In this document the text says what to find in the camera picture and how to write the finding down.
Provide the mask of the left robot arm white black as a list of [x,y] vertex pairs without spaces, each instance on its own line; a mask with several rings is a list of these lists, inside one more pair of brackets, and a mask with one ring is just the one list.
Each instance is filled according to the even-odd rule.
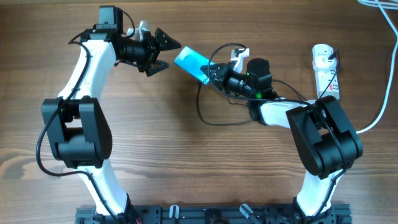
[[66,175],[79,175],[85,182],[102,222],[129,223],[139,217],[109,160],[113,139],[100,106],[109,72],[124,63],[150,77],[169,67],[157,58],[162,51],[181,47],[162,29],[152,34],[144,21],[124,32],[125,15],[116,6],[100,6],[98,23],[72,38],[80,56],[65,88],[42,104],[44,127],[36,146],[39,168],[55,177],[40,155],[42,141],[48,138],[53,157],[69,168]]

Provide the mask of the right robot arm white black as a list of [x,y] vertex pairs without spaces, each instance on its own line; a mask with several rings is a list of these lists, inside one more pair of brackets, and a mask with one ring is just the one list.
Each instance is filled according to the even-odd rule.
[[325,217],[338,181],[363,155],[363,144],[340,103],[334,96],[312,101],[281,98],[273,90],[268,60],[250,60],[246,73],[233,67],[233,62],[209,63],[200,69],[222,94],[247,100],[252,120],[291,130],[306,169],[295,199],[297,210],[305,222]]

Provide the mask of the blue screen smartphone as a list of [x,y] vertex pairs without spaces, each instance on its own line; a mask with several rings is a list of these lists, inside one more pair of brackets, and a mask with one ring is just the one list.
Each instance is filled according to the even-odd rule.
[[174,59],[174,64],[185,70],[203,84],[209,84],[209,78],[201,70],[202,66],[208,65],[208,59],[188,46],[185,46]]

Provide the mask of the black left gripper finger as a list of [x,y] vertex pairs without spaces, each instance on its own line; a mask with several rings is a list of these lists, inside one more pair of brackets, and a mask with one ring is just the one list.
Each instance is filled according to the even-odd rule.
[[167,35],[162,29],[155,30],[155,40],[160,51],[179,49],[181,44]]
[[155,62],[149,64],[149,67],[146,69],[146,75],[150,77],[167,68],[169,68],[169,63],[161,60],[156,60]]

